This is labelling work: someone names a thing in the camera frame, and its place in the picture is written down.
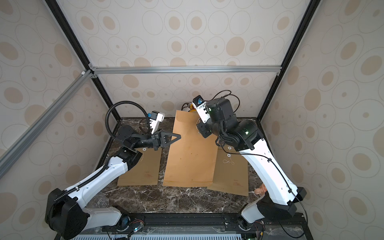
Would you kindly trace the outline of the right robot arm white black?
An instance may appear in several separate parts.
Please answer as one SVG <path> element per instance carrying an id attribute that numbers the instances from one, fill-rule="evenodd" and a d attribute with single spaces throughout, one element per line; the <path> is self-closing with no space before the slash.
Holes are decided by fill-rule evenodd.
<path id="1" fill-rule="evenodd" d="M 224 152 L 230 147 L 232 156 L 244 157 L 266 186 L 260 199 L 242 208 L 238 217 L 241 229 L 249 230 L 254 222 L 264 218 L 272 221 L 288 220 L 297 211 L 307 192 L 297 187 L 284 173 L 270 152 L 268 144 L 252 120 L 238 121 L 232 105 L 225 97 L 205 101 L 197 96 L 192 101 L 199 114 L 197 129 L 204 138 L 217 137 L 216 145 Z"/>

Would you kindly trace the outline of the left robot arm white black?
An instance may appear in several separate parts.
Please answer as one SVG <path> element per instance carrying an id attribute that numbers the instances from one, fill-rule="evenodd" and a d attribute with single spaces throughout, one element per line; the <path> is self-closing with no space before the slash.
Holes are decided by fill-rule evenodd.
<path id="1" fill-rule="evenodd" d="M 102 167 L 65 190 L 56 188 L 47 201 L 45 222 L 58 238 L 70 240 L 84 230 L 110 226 L 117 232 L 126 231 L 134 221 L 120 207 L 87 208 L 87 204 L 104 187 L 132 170 L 142 157 L 141 150 L 166 148 L 181 139 L 179 134 L 158 130 L 139 134 L 126 126 L 116 135 L 121 148 Z"/>

